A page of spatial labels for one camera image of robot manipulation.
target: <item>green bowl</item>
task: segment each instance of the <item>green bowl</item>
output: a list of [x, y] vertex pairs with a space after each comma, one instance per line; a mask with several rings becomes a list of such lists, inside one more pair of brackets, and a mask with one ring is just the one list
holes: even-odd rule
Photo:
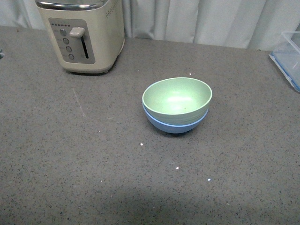
[[186, 125], [199, 120], [207, 111], [212, 90], [203, 81], [177, 77], [150, 85], [142, 103], [155, 119], [172, 125]]

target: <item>toaster lever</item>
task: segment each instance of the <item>toaster lever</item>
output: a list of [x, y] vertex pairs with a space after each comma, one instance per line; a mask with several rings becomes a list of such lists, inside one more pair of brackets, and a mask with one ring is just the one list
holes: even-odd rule
[[70, 36], [74, 38], [81, 38], [85, 33], [85, 29], [83, 27], [73, 27], [70, 31]]

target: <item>toaster control panel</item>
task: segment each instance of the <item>toaster control panel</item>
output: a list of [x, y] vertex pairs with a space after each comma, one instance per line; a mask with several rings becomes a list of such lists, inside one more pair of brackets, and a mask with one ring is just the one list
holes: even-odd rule
[[95, 63], [88, 26], [84, 20], [49, 18], [49, 23], [64, 61]]

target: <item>white curtain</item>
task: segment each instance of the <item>white curtain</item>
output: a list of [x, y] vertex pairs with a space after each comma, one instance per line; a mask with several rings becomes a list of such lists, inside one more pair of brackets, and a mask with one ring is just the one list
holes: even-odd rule
[[[45, 29], [34, 0], [0, 1], [0, 25]], [[122, 1], [132, 38], [272, 50], [300, 24], [300, 0]]]

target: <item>blue bowl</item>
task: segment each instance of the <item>blue bowl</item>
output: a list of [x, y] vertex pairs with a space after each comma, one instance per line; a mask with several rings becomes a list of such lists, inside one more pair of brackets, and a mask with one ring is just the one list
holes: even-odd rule
[[171, 125], [171, 124], [163, 123], [163, 122], [155, 119], [153, 116], [151, 116], [149, 114], [149, 112], [147, 111], [147, 109], [145, 108], [144, 104], [142, 105], [142, 107], [144, 108], [146, 116], [147, 116], [148, 120], [150, 121], [150, 123], [152, 123], [152, 125], [154, 125], [156, 128], [158, 128], [162, 131], [165, 131], [165, 132], [171, 133], [171, 134], [181, 134], [181, 133], [185, 133], [185, 132], [195, 128], [201, 122], [201, 120], [204, 119], [204, 117], [206, 116], [206, 114], [208, 112], [208, 109], [207, 109], [205, 114], [194, 123], [190, 123], [187, 125]]

